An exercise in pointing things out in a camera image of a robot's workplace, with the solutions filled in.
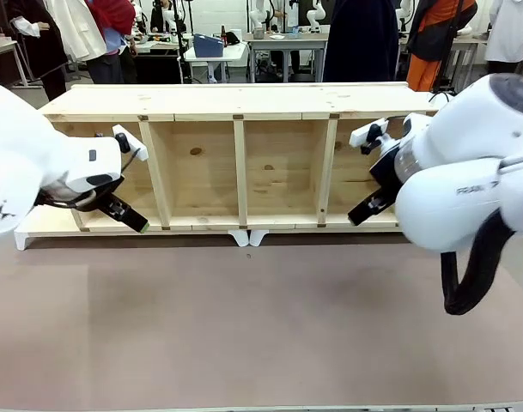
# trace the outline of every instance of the white plastic foot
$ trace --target white plastic foot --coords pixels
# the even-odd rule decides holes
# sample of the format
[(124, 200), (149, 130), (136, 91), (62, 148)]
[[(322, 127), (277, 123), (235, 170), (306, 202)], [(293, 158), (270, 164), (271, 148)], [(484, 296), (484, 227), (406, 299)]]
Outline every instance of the white plastic foot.
[(246, 230), (229, 230), (228, 234), (236, 240), (236, 244), (240, 247), (248, 246), (250, 243)]
[(255, 247), (261, 245), (263, 238), (268, 232), (268, 230), (252, 230), (250, 234), (250, 245)]
[(15, 232), (15, 245), (17, 251), (25, 251), (27, 249), (28, 233)]

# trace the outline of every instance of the bottle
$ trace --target bottle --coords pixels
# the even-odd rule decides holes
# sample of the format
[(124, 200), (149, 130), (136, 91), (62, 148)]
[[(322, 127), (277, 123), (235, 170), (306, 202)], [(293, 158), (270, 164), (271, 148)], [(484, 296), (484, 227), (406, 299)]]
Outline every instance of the bottle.
[(221, 26), (221, 40), (223, 40), (224, 46), (227, 47), (228, 41), (227, 41), (227, 33), (225, 32), (225, 26)]

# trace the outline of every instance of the blue box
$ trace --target blue box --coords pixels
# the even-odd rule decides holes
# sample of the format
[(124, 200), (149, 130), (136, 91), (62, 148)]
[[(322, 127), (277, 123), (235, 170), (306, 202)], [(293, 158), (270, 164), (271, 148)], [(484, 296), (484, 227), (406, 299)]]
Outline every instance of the blue box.
[(202, 34), (194, 35), (194, 52), (197, 58), (222, 58), (223, 40)]

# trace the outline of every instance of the metal table leg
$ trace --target metal table leg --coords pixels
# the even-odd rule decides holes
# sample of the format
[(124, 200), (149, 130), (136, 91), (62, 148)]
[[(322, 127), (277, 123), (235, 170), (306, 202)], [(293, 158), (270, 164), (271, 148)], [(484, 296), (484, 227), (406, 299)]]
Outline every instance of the metal table leg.
[(324, 76), (324, 50), (318, 49), (316, 53), (316, 78), (317, 83), (322, 83)]
[(19, 59), (19, 54), (17, 53), (17, 49), (16, 49), (15, 45), (13, 45), (13, 56), (15, 56), (15, 61), (17, 63), (17, 69), (19, 70), (19, 76), (21, 77), (22, 86), (27, 88), (28, 80), (24, 74), (24, 70), (22, 69), (21, 60)]
[(250, 82), (255, 83), (255, 50), (250, 49)]
[(214, 71), (215, 68), (213, 66), (213, 62), (208, 62), (208, 80), (210, 81), (210, 84), (217, 83)]
[(227, 82), (227, 63), (221, 62), (219, 63), (219, 67), (221, 67), (221, 83)]
[(283, 54), (284, 83), (287, 83), (288, 79), (289, 79), (289, 51), (288, 50), (282, 50), (282, 54)]
[(458, 53), (458, 58), (456, 59), (456, 64), (453, 64), (452, 77), (450, 78), (450, 85), (453, 88), (455, 88), (458, 83), (458, 74), (460, 73), (460, 71), (463, 68), (463, 62), (464, 62), (464, 57), (465, 57), (465, 51), (461, 50), (461, 51), (457, 51), (457, 53)]
[(475, 58), (477, 58), (478, 44), (473, 43), (469, 45), (469, 63), (467, 64), (467, 74), (465, 75), (464, 84), (462, 90), (466, 89), (471, 81), (471, 74), (473, 73), (473, 66), (475, 65)]

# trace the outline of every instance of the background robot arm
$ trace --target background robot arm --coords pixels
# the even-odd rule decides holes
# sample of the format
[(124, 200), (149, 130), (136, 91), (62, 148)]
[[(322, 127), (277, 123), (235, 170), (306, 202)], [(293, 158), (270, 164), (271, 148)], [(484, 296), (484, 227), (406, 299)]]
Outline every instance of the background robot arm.
[(406, 31), (406, 19), (410, 18), (412, 10), (412, 0), (402, 0), (400, 2), (400, 9), (396, 10), (398, 29), (401, 32)]
[(267, 25), (267, 30), (271, 28), (271, 20), (275, 16), (275, 6), (272, 0), (269, 0), (271, 9), (265, 9), (265, 0), (255, 0), (255, 9), (250, 11), (250, 20), (253, 28), (263, 28)]
[[(360, 224), (396, 203), (404, 235), (441, 253), (447, 312), (466, 313), (488, 292), (509, 237), (523, 233), (523, 78), (486, 76), (433, 118), (411, 114), (399, 141), (387, 124), (351, 135), (363, 153), (381, 146), (370, 169), (381, 188), (349, 217)], [(469, 245), (458, 282), (455, 252)]]
[(116, 138), (67, 137), (0, 86), (0, 234), (15, 229), (37, 204), (98, 209), (146, 230), (146, 219), (113, 192), (124, 180), (120, 152), (141, 161), (149, 155), (127, 130), (113, 129)]
[[(183, 20), (185, 18), (185, 8), (183, 6), (183, 0), (176, 0), (177, 3), (177, 16), (179, 17), (179, 20)], [(169, 31), (170, 33), (174, 33), (177, 31), (177, 23), (175, 22), (175, 12), (170, 9), (164, 9), (162, 11), (162, 15), (164, 17), (164, 22), (166, 22), (169, 25)]]
[(311, 33), (320, 33), (320, 23), (318, 20), (323, 20), (326, 17), (324, 7), (322, 7), (322, 0), (313, 0), (314, 10), (307, 12), (307, 19), (311, 23), (309, 29)]

